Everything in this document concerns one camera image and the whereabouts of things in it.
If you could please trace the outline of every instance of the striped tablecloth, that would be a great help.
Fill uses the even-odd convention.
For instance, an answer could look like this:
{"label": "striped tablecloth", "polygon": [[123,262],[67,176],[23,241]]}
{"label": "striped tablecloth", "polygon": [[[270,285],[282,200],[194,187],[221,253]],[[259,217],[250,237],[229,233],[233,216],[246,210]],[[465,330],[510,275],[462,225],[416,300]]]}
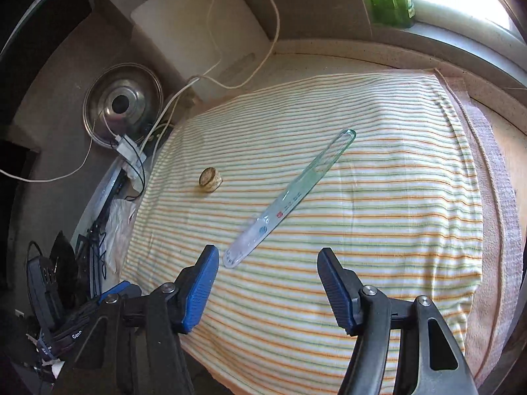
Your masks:
{"label": "striped tablecloth", "polygon": [[[430,295],[463,348],[481,280],[482,208],[471,151],[432,74],[320,76],[249,93],[172,133],[138,211],[121,277],[149,292],[212,243],[224,251],[342,128],[357,138],[237,268],[220,266],[184,348],[236,392],[337,393],[354,339],[316,270],[331,247],[389,297]],[[198,188],[206,167],[213,193]],[[395,380],[392,333],[381,393]]]}

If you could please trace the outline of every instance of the blue rubber tip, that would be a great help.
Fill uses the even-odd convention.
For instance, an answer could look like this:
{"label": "blue rubber tip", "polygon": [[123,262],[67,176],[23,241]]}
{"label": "blue rubber tip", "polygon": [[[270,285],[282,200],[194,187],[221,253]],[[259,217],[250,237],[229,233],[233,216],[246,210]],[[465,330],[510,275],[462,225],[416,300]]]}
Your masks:
{"label": "blue rubber tip", "polygon": [[344,328],[349,334],[356,326],[355,320],[353,318],[351,298],[346,290],[346,287],[344,287],[344,283],[339,277],[337,270],[334,268],[328,255],[326,254],[326,249],[327,248],[324,248],[318,253],[318,275],[320,276],[320,280],[322,281],[322,285],[326,291],[329,304],[331,305],[331,309],[333,310],[333,315],[335,315],[338,326]]}
{"label": "blue rubber tip", "polygon": [[201,264],[198,276],[189,291],[185,317],[182,322],[183,328],[187,333],[198,325],[201,319],[220,264],[220,254],[216,247],[211,246],[209,250],[205,250],[202,254],[207,254],[208,256],[205,257],[205,261]]}

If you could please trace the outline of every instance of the metal bowl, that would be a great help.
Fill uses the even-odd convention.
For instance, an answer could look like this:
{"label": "metal bowl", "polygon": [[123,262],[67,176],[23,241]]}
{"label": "metal bowl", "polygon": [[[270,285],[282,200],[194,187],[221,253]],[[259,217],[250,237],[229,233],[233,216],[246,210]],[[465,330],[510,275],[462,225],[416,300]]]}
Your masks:
{"label": "metal bowl", "polygon": [[84,127],[103,147],[115,145],[108,126],[117,135],[127,134],[136,143],[155,123],[163,104],[163,91],[156,75],[143,65],[115,65],[93,82],[84,97]]}

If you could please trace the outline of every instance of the screw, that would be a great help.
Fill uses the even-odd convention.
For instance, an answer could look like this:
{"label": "screw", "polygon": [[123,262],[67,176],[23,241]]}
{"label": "screw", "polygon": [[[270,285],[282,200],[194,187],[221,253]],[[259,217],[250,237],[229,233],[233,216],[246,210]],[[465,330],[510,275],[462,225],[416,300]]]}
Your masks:
{"label": "screw", "polygon": [[364,285],[363,293],[366,295],[375,295],[377,294],[378,289],[373,285]]}
{"label": "screw", "polygon": [[113,303],[117,303],[118,299],[119,299],[119,294],[108,294],[106,298],[104,299],[104,302],[108,304],[113,304]]}
{"label": "screw", "polygon": [[430,306],[431,301],[426,295],[420,295],[417,297],[417,301],[423,306]]}
{"label": "screw", "polygon": [[176,289],[176,286],[172,282],[165,282],[161,286],[161,290],[165,294],[170,294],[171,292],[174,292],[175,289]]}

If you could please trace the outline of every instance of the cork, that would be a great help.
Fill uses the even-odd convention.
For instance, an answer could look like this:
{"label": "cork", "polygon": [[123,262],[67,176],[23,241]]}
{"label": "cork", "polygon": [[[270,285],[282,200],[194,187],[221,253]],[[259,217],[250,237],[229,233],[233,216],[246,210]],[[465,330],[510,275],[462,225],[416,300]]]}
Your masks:
{"label": "cork", "polygon": [[199,187],[205,192],[213,192],[220,184],[221,175],[215,168],[207,168],[199,176]]}

